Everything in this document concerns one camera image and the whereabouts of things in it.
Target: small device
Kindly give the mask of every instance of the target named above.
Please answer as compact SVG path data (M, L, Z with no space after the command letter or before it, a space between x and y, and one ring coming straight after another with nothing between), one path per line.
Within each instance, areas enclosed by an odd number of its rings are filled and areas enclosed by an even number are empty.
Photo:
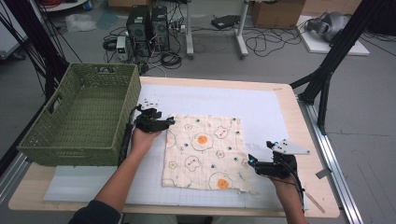
M127 48L126 36L117 37L117 54L119 55L119 60L122 62L128 61L129 50Z
M315 31L329 43L333 42L346 27L349 17L340 12L324 12L320 17L311 19L306 24L307 31Z
M277 181L274 177L285 179L291 175L299 192L301 207L304 211L304 189L297 174L297 160L294 155L309 155L311 152L286 139L280 143L267 141L266 144L273 150L273 161L259 161L248 154L247 164L254 168L257 175L272 178L274 181Z
M119 164L121 164L126 158L133 128L140 129L145 133L155 133L167 130L169 129L169 126L175 124L174 117L170 117L166 120L158 120L161 118L163 113L156 109L157 106L157 102L151 102L145 99L145 102L142 105L137 105L132 109L128 122L125 125L125 132L120 148ZM141 114L132 121L136 110Z
M235 26L239 23L240 16L224 16L211 21L212 25L218 29L224 29L227 27Z

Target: cardboard box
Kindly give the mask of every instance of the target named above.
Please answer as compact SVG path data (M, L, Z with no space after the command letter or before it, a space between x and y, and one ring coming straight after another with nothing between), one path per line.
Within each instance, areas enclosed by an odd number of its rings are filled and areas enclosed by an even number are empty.
M320 16L325 11L352 15L360 3L361 0L306 0L302 15Z
M107 0L108 6L119 10L130 10L133 5L151 6L151 0Z
M281 0L274 4L255 3L252 20L258 28L294 29L305 0Z

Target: beige cloth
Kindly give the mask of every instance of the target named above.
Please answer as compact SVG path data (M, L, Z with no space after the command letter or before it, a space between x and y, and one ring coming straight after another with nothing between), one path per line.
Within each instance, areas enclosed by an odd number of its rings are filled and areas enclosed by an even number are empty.
M238 118L171 115L163 186L252 191L248 154Z

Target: computer tower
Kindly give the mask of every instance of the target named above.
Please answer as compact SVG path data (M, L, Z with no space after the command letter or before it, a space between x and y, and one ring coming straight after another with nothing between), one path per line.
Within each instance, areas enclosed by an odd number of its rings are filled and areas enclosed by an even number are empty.
M149 42L153 37L152 22L149 6L132 6L126 28L131 39L134 55L140 57L150 56Z
M169 50L169 26L167 12L168 10L166 7L154 7L151 11L153 34L156 36L156 46L159 46L161 51Z

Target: orange yolk print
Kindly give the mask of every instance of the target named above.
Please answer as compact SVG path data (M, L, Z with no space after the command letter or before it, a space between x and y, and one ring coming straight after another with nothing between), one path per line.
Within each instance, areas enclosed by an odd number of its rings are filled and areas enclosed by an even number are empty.
M207 143L207 137L206 137L206 136L203 136L203 135L199 136L199 137L198 137L198 143L199 143L199 144L205 144L205 143Z
M229 185L230 185L230 184L229 184L228 181L225 180L225 179L220 179L220 180L218 181L218 187L219 187L219 189L227 189Z

